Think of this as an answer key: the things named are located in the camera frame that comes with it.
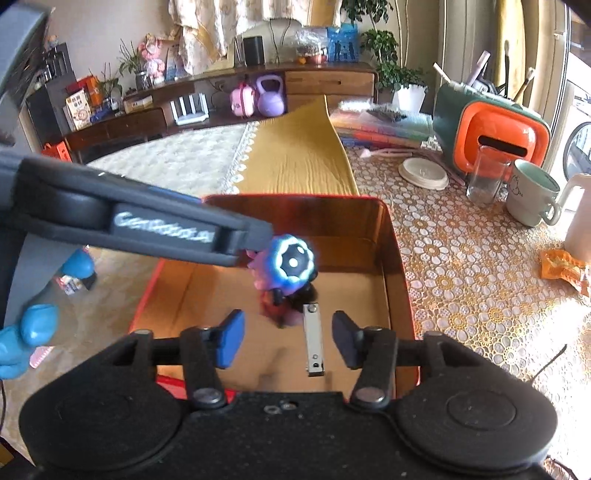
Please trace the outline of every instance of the curtain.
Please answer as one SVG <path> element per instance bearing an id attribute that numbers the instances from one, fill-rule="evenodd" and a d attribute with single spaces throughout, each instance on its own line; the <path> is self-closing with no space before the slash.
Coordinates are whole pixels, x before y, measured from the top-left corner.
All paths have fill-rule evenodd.
<path id="1" fill-rule="evenodd" d="M 203 72 L 225 57 L 235 35 L 271 18 L 302 25 L 332 25 L 339 0 L 169 0 L 168 12 L 181 29 L 179 53 L 188 74 Z"/>

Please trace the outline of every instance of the purple kettlebell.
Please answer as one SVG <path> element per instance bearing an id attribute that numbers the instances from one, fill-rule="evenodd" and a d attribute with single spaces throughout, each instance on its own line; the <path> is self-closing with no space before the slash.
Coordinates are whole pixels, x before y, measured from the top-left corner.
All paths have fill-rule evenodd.
<path id="1" fill-rule="evenodd" d="M 279 90 L 276 92 L 267 92 L 262 83 L 265 80 L 275 80 L 279 82 Z M 257 107 L 262 116 L 280 116 L 285 112 L 285 103 L 283 101 L 283 79 L 279 75 L 263 75 L 256 79 L 256 89 L 259 92 L 259 101 Z"/>

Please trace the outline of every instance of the blue glowing toy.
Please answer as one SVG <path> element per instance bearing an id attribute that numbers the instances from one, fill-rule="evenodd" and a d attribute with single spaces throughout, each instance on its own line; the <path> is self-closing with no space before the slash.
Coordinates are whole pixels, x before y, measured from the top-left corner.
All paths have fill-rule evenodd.
<path id="1" fill-rule="evenodd" d="M 252 258 L 248 268 L 255 277 L 256 289 L 271 294 L 270 301 L 263 301 L 265 314 L 281 319 L 280 324 L 297 323 L 285 320 L 296 313 L 295 317 L 301 317 L 303 305 L 317 297 L 311 284 L 318 275 L 314 252 L 302 239 L 281 235 L 274 237 L 265 251 L 247 253 Z"/>

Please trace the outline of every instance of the floral tablecloth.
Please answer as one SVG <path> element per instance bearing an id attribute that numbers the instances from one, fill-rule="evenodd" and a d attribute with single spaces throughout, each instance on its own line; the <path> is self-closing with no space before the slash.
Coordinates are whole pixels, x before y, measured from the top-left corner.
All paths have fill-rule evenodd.
<path id="1" fill-rule="evenodd" d="M 563 346 L 534 382 L 554 404 L 551 455 L 591 476 L 591 308 L 562 280 L 540 278 L 540 251 L 560 248 L 569 219 L 522 226 L 503 201 L 481 209 L 451 183 L 442 192 L 407 183 L 401 160 L 348 155 L 362 194 L 390 207 L 414 312 L 415 331 L 440 330 L 522 380 Z"/>

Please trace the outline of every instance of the metal screw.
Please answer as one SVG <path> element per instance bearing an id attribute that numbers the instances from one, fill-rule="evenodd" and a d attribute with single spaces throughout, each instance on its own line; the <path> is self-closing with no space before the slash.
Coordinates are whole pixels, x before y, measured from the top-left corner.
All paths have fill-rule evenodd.
<path id="1" fill-rule="evenodd" d="M 279 415 L 281 413 L 281 409 L 277 405 L 266 405 L 263 410 L 269 415 Z"/>
<path id="2" fill-rule="evenodd" d="M 223 398 L 217 388 L 199 388 L 193 392 L 193 399 L 201 405 L 215 405 Z"/>
<path id="3" fill-rule="evenodd" d="M 281 402 L 281 408 L 285 411 L 291 411 L 291 410 L 295 410 L 297 408 L 297 404 L 284 400 Z"/>
<path id="4" fill-rule="evenodd" d="M 355 397 L 365 403 L 379 403 L 386 397 L 386 394 L 380 388 L 363 387 L 355 392 Z"/>

